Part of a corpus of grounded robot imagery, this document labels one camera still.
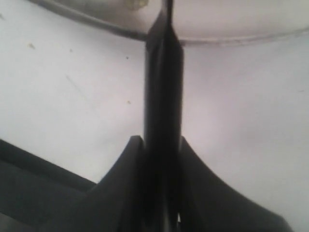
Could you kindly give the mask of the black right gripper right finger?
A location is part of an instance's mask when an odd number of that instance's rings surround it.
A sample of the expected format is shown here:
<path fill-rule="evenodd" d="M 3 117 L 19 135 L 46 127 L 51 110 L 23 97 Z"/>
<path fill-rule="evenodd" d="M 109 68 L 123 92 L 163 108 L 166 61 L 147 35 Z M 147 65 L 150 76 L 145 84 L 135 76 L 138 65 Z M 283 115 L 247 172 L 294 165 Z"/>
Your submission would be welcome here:
<path fill-rule="evenodd" d="M 183 232 L 290 232 L 278 214 L 246 198 L 221 180 L 183 139 L 180 206 Z"/>

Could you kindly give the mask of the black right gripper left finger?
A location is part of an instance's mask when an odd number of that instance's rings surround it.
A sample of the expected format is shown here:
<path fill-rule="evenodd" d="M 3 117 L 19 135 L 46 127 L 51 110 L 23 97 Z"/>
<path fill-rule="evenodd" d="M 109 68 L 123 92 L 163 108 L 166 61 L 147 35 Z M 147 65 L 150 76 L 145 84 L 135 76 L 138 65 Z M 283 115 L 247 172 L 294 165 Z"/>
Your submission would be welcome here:
<path fill-rule="evenodd" d="M 48 222 L 50 232 L 140 232 L 142 138 L 132 136 L 104 178 Z"/>

